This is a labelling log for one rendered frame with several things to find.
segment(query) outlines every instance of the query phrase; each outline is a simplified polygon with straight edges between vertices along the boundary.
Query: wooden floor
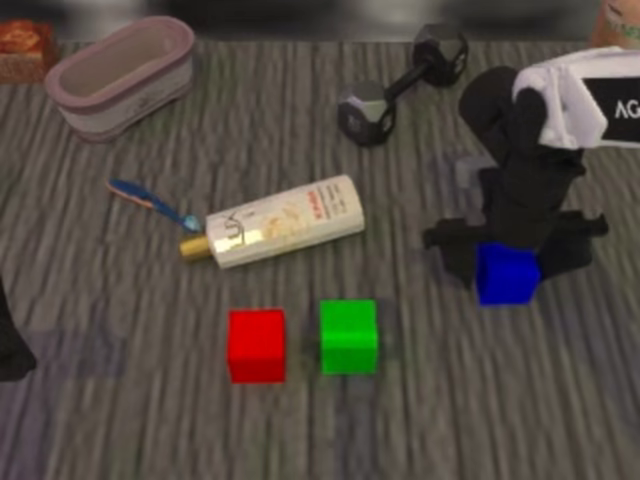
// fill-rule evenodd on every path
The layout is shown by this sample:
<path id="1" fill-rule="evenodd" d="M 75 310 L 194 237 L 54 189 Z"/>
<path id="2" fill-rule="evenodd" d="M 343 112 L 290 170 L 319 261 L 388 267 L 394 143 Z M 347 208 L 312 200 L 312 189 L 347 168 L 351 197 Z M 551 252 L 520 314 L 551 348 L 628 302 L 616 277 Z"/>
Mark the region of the wooden floor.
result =
<path id="1" fill-rule="evenodd" d="M 463 85 L 580 47 L 474 44 L 460 86 L 408 93 L 371 151 L 336 131 L 335 98 L 399 75 L 405 45 L 201 43 L 190 95 L 109 145 L 75 138 L 39 87 L 0 88 L 0 267 L 40 359 L 0 386 L 0 479 L 637 479 L 640 155 L 587 155 L 570 204 L 612 232 L 529 307 L 479 309 L 420 246 L 478 209 L 454 181 L 481 152 Z M 104 187 L 203 216 L 341 173 L 365 233 L 224 272 L 185 264 L 176 226 Z M 317 302 L 360 297 L 378 301 L 380 372 L 322 377 Z M 227 311 L 265 306 L 286 309 L 288 381 L 231 386 Z"/>

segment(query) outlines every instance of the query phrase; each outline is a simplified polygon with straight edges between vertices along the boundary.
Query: orange block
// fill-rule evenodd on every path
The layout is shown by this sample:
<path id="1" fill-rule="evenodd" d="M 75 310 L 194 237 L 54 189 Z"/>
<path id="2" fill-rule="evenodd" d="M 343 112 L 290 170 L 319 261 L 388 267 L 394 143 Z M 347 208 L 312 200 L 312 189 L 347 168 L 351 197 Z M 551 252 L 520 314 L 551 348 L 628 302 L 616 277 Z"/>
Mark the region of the orange block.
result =
<path id="1" fill-rule="evenodd" d="M 39 83 L 58 61 L 53 29 L 31 20 L 0 23 L 0 83 Z"/>

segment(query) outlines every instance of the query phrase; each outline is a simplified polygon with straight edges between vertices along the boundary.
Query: black dumbbell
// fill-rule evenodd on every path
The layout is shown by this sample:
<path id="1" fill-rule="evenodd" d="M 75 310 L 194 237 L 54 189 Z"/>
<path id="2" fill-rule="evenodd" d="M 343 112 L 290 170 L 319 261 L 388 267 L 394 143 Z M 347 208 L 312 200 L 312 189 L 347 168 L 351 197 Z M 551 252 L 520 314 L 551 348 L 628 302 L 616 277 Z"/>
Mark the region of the black dumbbell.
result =
<path id="1" fill-rule="evenodd" d="M 384 88 L 373 81 L 347 88 L 338 101 L 338 128 L 360 146 L 384 143 L 395 126 L 396 99 L 420 80 L 435 87 L 458 81 L 467 65 L 469 44 L 447 25 L 423 27 L 413 43 L 413 68 Z"/>

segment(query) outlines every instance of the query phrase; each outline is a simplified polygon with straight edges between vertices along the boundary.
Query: dumbbell handle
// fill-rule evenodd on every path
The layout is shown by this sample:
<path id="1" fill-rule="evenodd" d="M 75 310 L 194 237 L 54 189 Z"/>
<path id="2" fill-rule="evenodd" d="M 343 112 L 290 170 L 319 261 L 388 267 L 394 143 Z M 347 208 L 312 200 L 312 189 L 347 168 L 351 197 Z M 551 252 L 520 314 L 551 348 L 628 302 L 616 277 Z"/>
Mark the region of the dumbbell handle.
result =
<path id="1" fill-rule="evenodd" d="M 431 66 L 428 63 L 417 65 L 393 82 L 384 90 L 384 97 L 387 102 L 394 102 L 407 89 L 416 84 L 429 70 Z"/>

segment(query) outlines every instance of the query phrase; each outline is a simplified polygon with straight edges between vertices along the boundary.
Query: blue cube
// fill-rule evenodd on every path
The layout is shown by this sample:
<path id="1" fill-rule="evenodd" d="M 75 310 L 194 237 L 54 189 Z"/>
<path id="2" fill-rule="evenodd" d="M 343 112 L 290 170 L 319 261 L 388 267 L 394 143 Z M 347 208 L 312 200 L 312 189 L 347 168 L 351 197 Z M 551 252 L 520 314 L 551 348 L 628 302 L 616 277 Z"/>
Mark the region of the blue cube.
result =
<path id="1" fill-rule="evenodd" d="M 526 305 L 540 283 L 535 252 L 498 243 L 478 246 L 476 290 L 480 305 Z"/>

